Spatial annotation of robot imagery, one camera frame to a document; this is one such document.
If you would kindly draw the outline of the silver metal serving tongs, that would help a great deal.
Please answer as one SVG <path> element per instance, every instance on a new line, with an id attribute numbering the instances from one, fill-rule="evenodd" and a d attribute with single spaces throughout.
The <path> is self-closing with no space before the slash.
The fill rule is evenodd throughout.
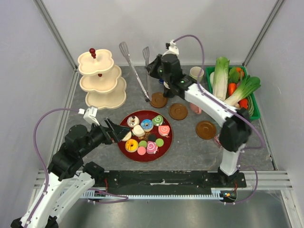
<path id="1" fill-rule="evenodd" d="M 151 87 L 151 81 L 150 81 L 150 78 L 149 78 L 149 75 L 148 73 L 146 72 L 146 86 L 147 86 L 147 89 L 144 87 L 136 69 L 135 69 L 135 66 L 133 65 L 132 63 L 132 60 L 131 60 L 131 57 L 130 57 L 130 53 L 129 53 L 129 49 L 128 49 L 128 46 L 126 44 L 126 42 L 121 42 L 119 44 L 119 49 L 123 55 L 123 57 L 126 59 L 129 67 L 131 68 L 133 74 L 136 76 L 136 79 L 140 85 L 140 88 L 142 90 L 142 95 L 145 99 L 146 102 L 150 102 L 152 100 L 152 87 Z"/>

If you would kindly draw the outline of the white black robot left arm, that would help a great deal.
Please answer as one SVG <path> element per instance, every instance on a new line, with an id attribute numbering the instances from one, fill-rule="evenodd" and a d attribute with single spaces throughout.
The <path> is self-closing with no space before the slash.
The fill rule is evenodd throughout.
<path id="1" fill-rule="evenodd" d="M 106 127 L 78 124 L 70 128 L 65 141 L 54 154 L 38 197 L 28 212 L 11 223 L 12 228 L 57 228 L 66 213 L 92 186 L 104 183 L 104 169 L 83 157 L 100 144 L 120 142 L 129 132 L 126 126 L 106 118 Z"/>

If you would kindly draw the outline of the blue frosted donut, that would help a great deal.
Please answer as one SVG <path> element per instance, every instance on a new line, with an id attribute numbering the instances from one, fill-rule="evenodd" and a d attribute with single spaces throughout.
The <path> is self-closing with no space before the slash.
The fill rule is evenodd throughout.
<path id="1" fill-rule="evenodd" d="M 150 119 L 144 119 L 141 122 L 141 128 L 145 131 L 145 132 L 150 132 L 154 127 L 154 124 L 152 122 L 152 120 Z"/>

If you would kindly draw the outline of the black sandwich cookie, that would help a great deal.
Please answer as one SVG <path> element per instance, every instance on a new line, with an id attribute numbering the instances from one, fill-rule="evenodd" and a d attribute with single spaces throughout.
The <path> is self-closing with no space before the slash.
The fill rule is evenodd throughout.
<path id="1" fill-rule="evenodd" d="M 148 141 L 155 142 L 156 139 L 157 139 L 157 136 L 155 134 L 150 134 L 148 136 Z"/>

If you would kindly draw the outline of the white chocolate sprinkle donut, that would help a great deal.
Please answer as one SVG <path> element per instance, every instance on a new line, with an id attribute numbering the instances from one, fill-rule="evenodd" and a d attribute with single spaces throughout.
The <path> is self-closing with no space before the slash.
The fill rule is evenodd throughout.
<path id="1" fill-rule="evenodd" d="M 136 115 L 131 115 L 127 119 L 127 125 L 131 128 L 134 128 L 135 126 L 140 124 L 140 120 Z"/>

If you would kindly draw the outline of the green macaron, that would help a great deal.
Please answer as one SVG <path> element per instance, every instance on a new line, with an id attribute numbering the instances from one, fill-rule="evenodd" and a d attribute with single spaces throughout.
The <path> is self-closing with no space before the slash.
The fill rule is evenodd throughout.
<path id="1" fill-rule="evenodd" d="M 140 142 L 139 142 L 139 147 L 144 147 L 144 148 L 146 148 L 146 147 L 147 147 L 147 142 L 144 141 L 144 140 L 140 141 Z"/>
<path id="2" fill-rule="evenodd" d="M 158 147 L 162 147 L 164 145 L 164 140 L 162 138 L 158 138 L 155 143 Z"/>

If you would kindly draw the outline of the pink macaron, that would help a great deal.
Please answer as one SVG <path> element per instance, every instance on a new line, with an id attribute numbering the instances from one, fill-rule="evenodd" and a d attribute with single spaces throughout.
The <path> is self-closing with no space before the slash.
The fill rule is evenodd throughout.
<path id="1" fill-rule="evenodd" d="M 137 153 L 138 153 L 140 156 L 145 155 L 145 154 L 146 154 L 146 148 L 143 147 L 143 146 L 138 147 Z"/>

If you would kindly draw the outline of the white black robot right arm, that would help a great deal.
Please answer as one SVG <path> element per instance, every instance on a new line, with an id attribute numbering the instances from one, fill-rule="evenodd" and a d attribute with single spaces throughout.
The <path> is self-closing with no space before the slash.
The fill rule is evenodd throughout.
<path id="1" fill-rule="evenodd" d="M 240 152 L 252 132 L 248 111 L 225 104 L 197 84 L 191 76 L 183 73 L 175 54 L 158 55 L 145 68 L 149 76 L 164 81 L 169 93 L 198 106 L 221 127 L 219 142 L 223 148 L 223 157 L 217 179 L 221 186 L 230 186 L 238 174 Z"/>

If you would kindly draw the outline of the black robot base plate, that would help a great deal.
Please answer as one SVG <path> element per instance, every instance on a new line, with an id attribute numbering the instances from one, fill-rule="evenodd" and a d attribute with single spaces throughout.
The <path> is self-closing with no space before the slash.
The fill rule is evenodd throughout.
<path id="1" fill-rule="evenodd" d="M 245 188 L 245 175 L 237 172 L 231 178 L 217 171 L 105 171 L 96 181 L 96 187 L 109 190 L 123 187 L 178 185 L 183 187 Z"/>

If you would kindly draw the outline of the plain white donut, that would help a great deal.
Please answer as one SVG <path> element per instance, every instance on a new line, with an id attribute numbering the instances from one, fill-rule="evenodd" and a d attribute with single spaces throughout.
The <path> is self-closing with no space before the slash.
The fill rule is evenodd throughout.
<path id="1" fill-rule="evenodd" d="M 129 139 L 131 139 L 131 137 L 132 137 L 132 132 L 130 131 L 130 132 L 122 139 L 122 141 L 123 141 L 123 142 L 126 142 L 126 141 L 128 141 Z"/>

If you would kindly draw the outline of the hot pink swirl roll cake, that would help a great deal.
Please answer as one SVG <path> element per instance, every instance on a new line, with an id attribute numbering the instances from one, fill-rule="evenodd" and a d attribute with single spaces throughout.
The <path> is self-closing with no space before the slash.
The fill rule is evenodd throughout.
<path id="1" fill-rule="evenodd" d="M 158 150 L 158 146 L 156 142 L 152 142 L 152 141 L 147 142 L 146 152 L 148 154 L 155 154 L 157 150 Z"/>

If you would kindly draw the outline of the yellow frosted donut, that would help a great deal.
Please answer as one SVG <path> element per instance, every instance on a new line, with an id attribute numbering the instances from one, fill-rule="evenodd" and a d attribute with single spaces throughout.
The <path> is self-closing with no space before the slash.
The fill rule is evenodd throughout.
<path id="1" fill-rule="evenodd" d="M 139 143 L 135 139 L 129 139 L 125 143 L 125 149 L 127 152 L 136 152 L 139 147 Z"/>

